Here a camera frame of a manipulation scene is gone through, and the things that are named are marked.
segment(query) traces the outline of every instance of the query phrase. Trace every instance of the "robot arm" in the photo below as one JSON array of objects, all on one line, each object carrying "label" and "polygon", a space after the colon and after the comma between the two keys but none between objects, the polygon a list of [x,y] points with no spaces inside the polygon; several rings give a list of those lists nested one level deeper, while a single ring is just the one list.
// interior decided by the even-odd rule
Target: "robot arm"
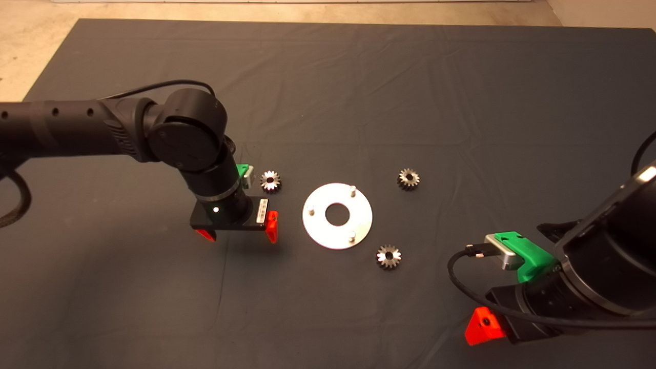
[{"label": "robot arm", "polygon": [[[467,340],[476,344],[507,337],[519,343],[588,329],[656,329],[654,320],[627,319],[656,306],[654,224],[656,162],[582,221],[539,227],[558,230],[549,234],[551,240],[559,238],[555,258],[516,232],[471,245],[459,254],[497,256],[504,269],[518,268],[521,283],[494,287],[479,297],[455,277],[458,257],[452,258],[449,275],[454,284],[489,306],[476,309]],[[563,227],[570,229],[556,236]]]},{"label": "robot arm", "polygon": [[206,238],[215,239],[215,230],[266,230],[275,242],[268,200],[242,189],[227,121],[223,105],[199,89],[178,90],[162,105],[148,98],[0,103],[0,152],[15,162],[114,154],[161,161],[196,196],[190,222]]}]

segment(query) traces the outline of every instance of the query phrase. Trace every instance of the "black cable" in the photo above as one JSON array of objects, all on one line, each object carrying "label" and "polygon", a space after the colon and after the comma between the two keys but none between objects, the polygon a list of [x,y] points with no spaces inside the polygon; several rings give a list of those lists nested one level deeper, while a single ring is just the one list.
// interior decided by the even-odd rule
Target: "black cable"
[{"label": "black cable", "polygon": [[647,148],[649,148],[649,145],[651,145],[654,140],[656,140],[656,131],[647,137],[647,139],[638,148],[638,151],[636,151],[636,154],[633,155],[633,161],[631,162],[631,177],[636,175],[640,169],[640,160],[642,159],[642,155],[645,153],[645,151],[647,151]]},{"label": "black cable", "polygon": [[0,228],[3,228],[17,222],[28,212],[30,204],[32,203],[32,195],[30,194],[28,184],[15,170],[0,163],[0,174],[3,174],[6,178],[9,178],[16,183],[18,191],[20,192],[18,205],[12,211],[0,217]]},{"label": "black cable", "polygon": [[114,95],[105,96],[105,97],[101,98],[100,100],[105,100],[105,99],[107,99],[107,98],[123,98],[123,97],[128,97],[128,96],[136,95],[136,94],[138,94],[138,93],[142,93],[142,92],[146,92],[146,91],[151,91],[151,90],[159,89],[159,88],[162,88],[162,87],[173,86],[173,85],[195,85],[195,86],[201,86],[201,87],[206,88],[207,91],[208,91],[212,96],[214,96],[214,97],[216,96],[216,95],[214,94],[214,90],[212,89],[212,87],[211,87],[210,85],[208,85],[207,83],[205,83],[205,82],[196,81],[196,80],[194,80],[194,79],[173,79],[173,80],[171,80],[171,81],[164,81],[164,82],[159,82],[159,83],[153,83],[152,85],[142,86],[142,87],[138,87],[138,88],[136,88],[136,89],[131,89],[131,90],[128,90],[128,91],[125,91],[125,92],[122,92],[122,93],[117,93],[117,94],[114,94]]},{"label": "black cable", "polygon": [[465,295],[470,299],[476,301],[477,303],[487,306],[490,309],[502,314],[511,316],[512,318],[527,320],[529,322],[542,324],[545,326],[556,326],[556,327],[568,327],[568,328],[582,328],[587,330],[654,330],[656,329],[656,320],[638,320],[638,319],[627,319],[627,320],[573,320],[573,319],[561,319],[561,318],[552,318],[549,316],[534,315],[529,313],[524,313],[519,310],[510,309],[508,307],[501,306],[499,304],[493,303],[485,297],[477,294],[476,292],[470,290],[465,286],[453,272],[453,266],[456,261],[458,261],[463,256],[470,256],[470,253],[467,251],[457,252],[454,256],[449,259],[447,263],[447,269],[449,270],[449,278],[452,283],[458,287]]}]

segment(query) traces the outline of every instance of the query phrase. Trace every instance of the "usb connector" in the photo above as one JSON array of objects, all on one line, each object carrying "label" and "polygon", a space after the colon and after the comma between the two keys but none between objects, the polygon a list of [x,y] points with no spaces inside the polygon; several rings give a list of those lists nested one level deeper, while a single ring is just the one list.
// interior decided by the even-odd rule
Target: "usb connector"
[{"label": "usb connector", "polygon": [[484,242],[482,244],[467,245],[464,250],[469,257],[488,257],[501,254],[501,251],[497,246],[488,242]]}]

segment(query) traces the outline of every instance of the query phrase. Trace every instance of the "dark gray cloth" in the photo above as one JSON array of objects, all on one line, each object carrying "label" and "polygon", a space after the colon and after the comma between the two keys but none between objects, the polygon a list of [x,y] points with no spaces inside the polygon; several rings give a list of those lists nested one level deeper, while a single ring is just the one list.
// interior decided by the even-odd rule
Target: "dark gray cloth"
[{"label": "dark gray cloth", "polygon": [[[476,304],[445,264],[504,230],[553,250],[537,224],[584,217],[627,178],[655,126],[655,66],[651,30],[80,20],[26,100],[210,83],[237,162],[283,178],[280,241],[202,239],[161,163],[30,160],[33,206],[0,230],[0,367],[653,368],[653,332],[471,348]],[[415,192],[396,186],[404,167]],[[331,182],[373,208],[349,250],[302,225]],[[376,266],[382,244],[398,270]],[[491,260],[457,269],[481,293],[514,281]]]}]

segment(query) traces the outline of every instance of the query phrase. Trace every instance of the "metal plate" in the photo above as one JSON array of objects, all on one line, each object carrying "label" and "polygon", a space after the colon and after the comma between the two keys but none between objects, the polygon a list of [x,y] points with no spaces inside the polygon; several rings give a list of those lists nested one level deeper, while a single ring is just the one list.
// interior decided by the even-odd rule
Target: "metal plate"
[{"label": "metal plate", "polygon": [[[326,219],[326,209],[342,204],[348,209],[348,221],[340,226]],[[303,225],[310,237],[319,245],[343,250],[360,243],[371,229],[371,205],[367,197],[355,186],[329,183],[314,190],[303,206]]]}]

